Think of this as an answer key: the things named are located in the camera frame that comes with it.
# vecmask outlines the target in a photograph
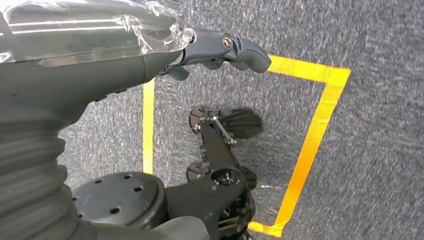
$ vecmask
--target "black circular plate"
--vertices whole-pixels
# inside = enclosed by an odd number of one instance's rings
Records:
[[[188,118],[188,123],[190,124],[190,128],[195,134],[200,133],[199,123],[202,118],[205,118],[205,113],[201,108],[194,108],[190,112],[190,117]]]

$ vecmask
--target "plastic wrap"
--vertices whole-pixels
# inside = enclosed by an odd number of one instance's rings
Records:
[[[154,1],[0,1],[0,63],[60,66],[184,49],[177,13]]]

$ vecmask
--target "bolt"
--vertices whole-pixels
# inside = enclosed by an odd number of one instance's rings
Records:
[[[222,44],[226,50],[231,50],[233,47],[233,39],[230,35],[224,34],[224,36],[222,36]]]

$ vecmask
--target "yellow tape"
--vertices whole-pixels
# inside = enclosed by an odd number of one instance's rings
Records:
[[[285,224],[295,210],[327,125],[351,70],[282,56],[270,55],[270,58],[272,64],[268,72],[326,83],[274,225],[268,226],[259,222],[249,224],[249,229],[252,231],[280,238]],[[153,174],[154,109],[155,79],[143,85],[143,172],[148,174]]]
[[[143,172],[153,174],[155,79],[143,84]]]
[[[331,67],[281,56],[270,56],[272,64],[268,72],[289,75],[320,83],[326,83],[318,106],[309,125],[308,132],[300,150],[296,166],[278,211],[273,226],[258,222],[249,224],[249,229],[255,232],[281,237],[283,228],[292,217],[303,186],[308,177],[315,155],[326,132],[333,111],[339,101],[351,70],[348,68]]]

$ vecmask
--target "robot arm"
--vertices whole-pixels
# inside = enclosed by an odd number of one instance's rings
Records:
[[[224,62],[264,72],[265,52],[187,28],[152,2],[14,0],[1,1],[0,13],[0,239],[205,239],[205,226],[192,218],[151,231],[80,220],[63,184],[66,167],[57,164],[65,148],[58,134],[89,103],[158,74],[181,80],[183,66]],[[195,235],[169,232],[184,222]]]

